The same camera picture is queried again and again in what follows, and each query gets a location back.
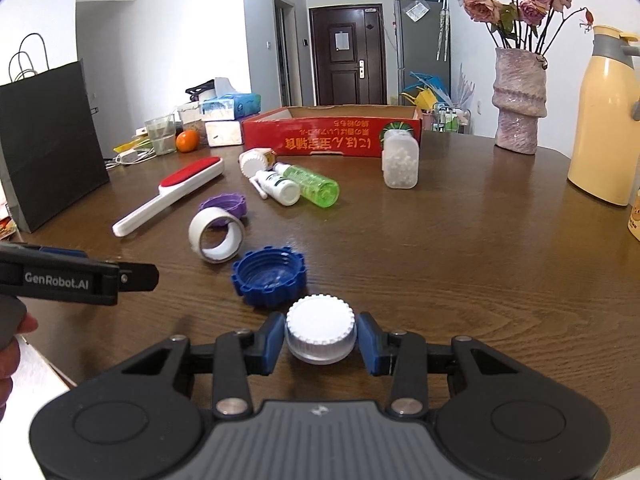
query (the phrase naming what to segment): wall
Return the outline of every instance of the wall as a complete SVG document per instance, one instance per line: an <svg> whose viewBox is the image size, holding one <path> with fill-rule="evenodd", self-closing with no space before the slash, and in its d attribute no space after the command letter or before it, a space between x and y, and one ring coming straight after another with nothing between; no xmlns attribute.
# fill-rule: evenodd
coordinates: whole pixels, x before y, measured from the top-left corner
<svg viewBox="0 0 640 480"><path fill-rule="evenodd" d="M39 32L44 37L52 68L78 60L76 0L2 0L0 30L0 60L5 64L18 51L22 38L31 32ZM40 41L29 38L24 47L30 53L35 69L44 70L46 64ZM14 76L18 72L15 63ZM7 71L0 71L0 84L9 82Z"/></svg>
<svg viewBox="0 0 640 480"><path fill-rule="evenodd" d="M338 5L382 4L385 26L386 98L389 103L398 102L398 48L394 27L394 0L306 0L307 9Z"/></svg>
<svg viewBox="0 0 640 480"><path fill-rule="evenodd" d="M450 1L453 87L462 63L466 76L476 83L472 105L474 133L493 137L498 117L497 109L491 104L495 45L483 25L472 22L455 0ZM572 10L580 7L589 7L596 24L640 32L638 0L574 0ZM540 120L538 132L540 146L553 148L567 156L571 156L573 150L580 84L593 48L593 34L585 34L578 26L581 19L582 14L576 15L564 25L546 55L549 63L548 116Z"/></svg>
<svg viewBox="0 0 640 480"><path fill-rule="evenodd" d="M251 90L244 19L234 9L242 0L136 0L84 15L78 49L105 155L187 102L187 88L222 76Z"/></svg>
<svg viewBox="0 0 640 480"><path fill-rule="evenodd" d="M303 46L303 40L309 40L305 0L284 1L296 9L302 101L313 105L310 47ZM273 110L280 107L273 0L244 0L244 20L252 91L262 96L262 110Z"/></svg>

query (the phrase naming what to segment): wooden table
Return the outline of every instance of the wooden table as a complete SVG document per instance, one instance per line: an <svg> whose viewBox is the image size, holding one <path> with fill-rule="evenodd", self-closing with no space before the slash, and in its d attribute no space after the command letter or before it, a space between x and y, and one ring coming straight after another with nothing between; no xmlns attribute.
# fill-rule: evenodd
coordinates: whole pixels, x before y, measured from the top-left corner
<svg viewBox="0 0 640 480"><path fill-rule="evenodd" d="M340 183L339 202L323 210L305 200L290 208L260 200L239 172L240 151L212 150L226 160L224 178L127 238L114 237L111 225L204 152L117 168L109 185L26 237L160 270L155 292L124 294L113 308L28 302L41 326L31 341L71 378L94 376L174 333L202 344L261 324L265 312L236 296L231 264L208 266L186 234L200 202L242 192L250 210L243 251L292 246L305 255L310 293L338 296L388 330L419 332L433 343L472 335L577 390L612 425L600 478L640 463L640 243L626 228L628 210L567 183L567 158L430 134L414 190L388 189L376 158L292 158ZM433 404L443 403L444 377L430 380ZM389 380L368 376L357 354L313 367L284 350L271 377L250 383L256 404L383 402ZM209 392L202 378L196 400L206 405Z"/></svg>

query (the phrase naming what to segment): refrigerator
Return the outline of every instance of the refrigerator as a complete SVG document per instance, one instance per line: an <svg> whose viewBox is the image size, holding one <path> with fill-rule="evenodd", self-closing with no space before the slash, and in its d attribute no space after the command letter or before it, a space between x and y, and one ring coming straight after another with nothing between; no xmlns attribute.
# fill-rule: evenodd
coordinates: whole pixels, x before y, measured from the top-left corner
<svg viewBox="0 0 640 480"><path fill-rule="evenodd" d="M406 11L413 7L416 0L395 0L396 9L396 39L398 40L398 95L402 90L417 82L411 77L411 72L420 72L438 76L446 86L447 92L451 88L451 54L447 52L444 61L444 38L440 60L437 60L438 36L440 33L440 11L442 3L430 2L427 12L414 22ZM400 96L400 104L409 103Z"/></svg>

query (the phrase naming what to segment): orange fruit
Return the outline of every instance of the orange fruit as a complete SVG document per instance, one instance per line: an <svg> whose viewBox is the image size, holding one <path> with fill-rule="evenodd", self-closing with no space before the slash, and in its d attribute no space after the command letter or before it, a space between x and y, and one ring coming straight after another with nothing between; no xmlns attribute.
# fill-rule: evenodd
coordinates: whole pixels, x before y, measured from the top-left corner
<svg viewBox="0 0 640 480"><path fill-rule="evenodd" d="M189 153L196 150L200 144L200 134L195 130L186 130L175 139L175 147L181 153Z"/></svg>

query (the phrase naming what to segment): metal screw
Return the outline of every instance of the metal screw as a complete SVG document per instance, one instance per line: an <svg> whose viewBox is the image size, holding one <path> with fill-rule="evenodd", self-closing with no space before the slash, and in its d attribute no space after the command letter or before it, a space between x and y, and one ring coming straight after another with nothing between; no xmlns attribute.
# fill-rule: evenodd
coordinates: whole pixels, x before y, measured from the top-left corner
<svg viewBox="0 0 640 480"><path fill-rule="evenodd" d="M237 397L228 397L222 399L216 404L216 409L223 415L240 415L249 408L249 405L244 399L238 399Z"/></svg>
<svg viewBox="0 0 640 480"><path fill-rule="evenodd" d="M402 397L391 403L391 409L398 415L415 415L422 411L422 403L417 399Z"/></svg>

